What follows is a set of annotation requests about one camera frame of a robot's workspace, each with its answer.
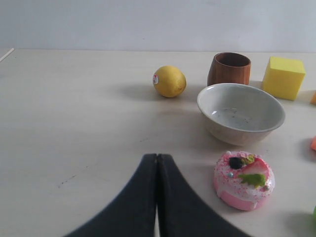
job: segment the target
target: green object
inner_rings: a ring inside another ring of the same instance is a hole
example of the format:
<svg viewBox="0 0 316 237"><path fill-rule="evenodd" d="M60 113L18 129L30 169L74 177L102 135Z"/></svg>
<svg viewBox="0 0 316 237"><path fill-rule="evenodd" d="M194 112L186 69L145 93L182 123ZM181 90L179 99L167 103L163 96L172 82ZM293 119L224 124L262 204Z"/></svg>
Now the green object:
<svg viewBox="0 0 316 237"><path fill-rule="evenodd" d="M247 183L255 186L255 188L263 187L266 184L266 176L264 174L240 174L238 178L242 179L242 184Z"/></svg>
<svg viewBox="0 0 316 237"><path fill-rule="evenodd" d="M248 155L247 157L242 158L242 162L245 165L255 162L255 155Z"/></svg>

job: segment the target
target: pink cake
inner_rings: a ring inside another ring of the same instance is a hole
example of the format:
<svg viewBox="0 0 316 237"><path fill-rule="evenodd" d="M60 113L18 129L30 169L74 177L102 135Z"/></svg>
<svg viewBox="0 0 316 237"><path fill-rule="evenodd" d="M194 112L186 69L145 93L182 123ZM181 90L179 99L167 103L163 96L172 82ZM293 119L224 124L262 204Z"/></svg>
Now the pink cake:
<svg viewBox="0 0 316 237"><path fill-rule="evenodd" d="M270 196L275 176L259 155L226 152L216 163L214 187L217 196L229 206L251 211Z"/></svg>

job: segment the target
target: lemon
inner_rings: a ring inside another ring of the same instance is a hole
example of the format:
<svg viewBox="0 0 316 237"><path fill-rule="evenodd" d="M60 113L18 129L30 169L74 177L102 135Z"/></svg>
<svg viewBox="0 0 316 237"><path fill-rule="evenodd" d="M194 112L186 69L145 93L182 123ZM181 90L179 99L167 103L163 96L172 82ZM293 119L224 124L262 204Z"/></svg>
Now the lemon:
<svg viewBox="0 0 316 237"><path fill-rule="evenodd" d="M168 98L180 95L187 86L184 74L174 66L163 66L153 76L156 91Z"/></svg>

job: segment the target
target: ceramic bowl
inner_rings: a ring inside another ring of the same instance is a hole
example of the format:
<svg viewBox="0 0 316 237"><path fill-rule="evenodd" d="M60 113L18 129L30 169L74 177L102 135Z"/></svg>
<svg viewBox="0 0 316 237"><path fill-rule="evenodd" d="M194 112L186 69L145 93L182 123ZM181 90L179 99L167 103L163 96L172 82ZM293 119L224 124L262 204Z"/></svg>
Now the ceramic bowl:
<svg viewBox="0 0 316 237"><path fill-rule="evenodd" d="M219 83L204 88L197 104L206 129L217 139L245 146L263 140L285 120L281 103L258 88Z"/></svg>

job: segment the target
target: brown wooden cup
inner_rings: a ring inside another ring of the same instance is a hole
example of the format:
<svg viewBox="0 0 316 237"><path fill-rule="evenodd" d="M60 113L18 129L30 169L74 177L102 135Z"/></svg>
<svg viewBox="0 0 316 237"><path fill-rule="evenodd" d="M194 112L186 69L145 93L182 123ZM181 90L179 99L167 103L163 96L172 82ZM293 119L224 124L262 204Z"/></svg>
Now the brown wooden cup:
<svg viewBox="0 0 316 237"><path fill-rule="evenodd" d="M249 84L251 61L238 53L218 53L214 56L207 77L207 86L218 83Z"/></svg>

